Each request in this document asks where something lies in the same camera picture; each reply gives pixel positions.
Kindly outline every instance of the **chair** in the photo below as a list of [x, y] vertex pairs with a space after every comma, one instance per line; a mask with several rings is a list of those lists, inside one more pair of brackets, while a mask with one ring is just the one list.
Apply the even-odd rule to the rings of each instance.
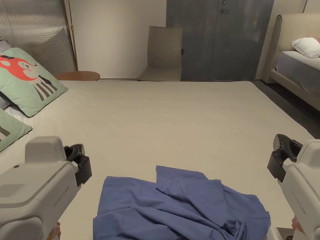
[[149, 28], [148, 66], [138, 81], [166, 82], [181, 80], [182, 28]]

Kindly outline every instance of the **mattress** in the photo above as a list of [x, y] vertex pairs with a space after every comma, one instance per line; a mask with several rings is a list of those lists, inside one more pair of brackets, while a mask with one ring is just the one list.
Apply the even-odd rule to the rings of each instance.
[[295, 51], [282, 52], [276, 70], [310, 94], [320, 97], [320, 58], [308, 58]]
[[32, 118], [33, 127], [0, 153], [0, 170], [24, 161], [37, 136], [82, 143], [93, 176], [61, 217], [62, 240], [92, 239], [92, 219], [107, 176], [156, 180], [156, 165], [203, 172], [255, 194], [272, 224], [291, 227], [293, 213], [267, 170], [277, 133], [301, 142], [311, 135], [250, 82], [64, 81], [69, 89]]

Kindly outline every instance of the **round table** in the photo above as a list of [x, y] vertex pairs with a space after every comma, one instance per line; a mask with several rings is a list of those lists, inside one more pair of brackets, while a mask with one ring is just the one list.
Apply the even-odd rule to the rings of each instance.
[[55, 76], [59, 81], [98, 81], [100, 74], [90, 71], [78, 71], [63, 73]]

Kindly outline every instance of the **baseboard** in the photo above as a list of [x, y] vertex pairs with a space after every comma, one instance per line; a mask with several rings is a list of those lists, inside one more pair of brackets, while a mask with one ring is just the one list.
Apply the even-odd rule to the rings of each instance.
[[101, 77], [100, 80], [137, 81], [137, 79], [135, 78], [104, 78], [104, 77]]

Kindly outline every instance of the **metal panel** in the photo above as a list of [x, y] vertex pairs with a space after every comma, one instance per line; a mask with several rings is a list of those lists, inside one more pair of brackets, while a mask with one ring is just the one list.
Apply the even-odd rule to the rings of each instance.
[[167, 0], [167, 27], [183, 28], [182, 79], [254, 79], [273, 2]]
[[53, 75], [75, 71], [61, 0], [0, 0], [0, 37]]
[[219, 80], [254, 79], [274, 0], [218, 1], [212, 76]]
[[182, 27], [182, 79], [212, 79], [217, 0], [167, 0], [167, 27]]

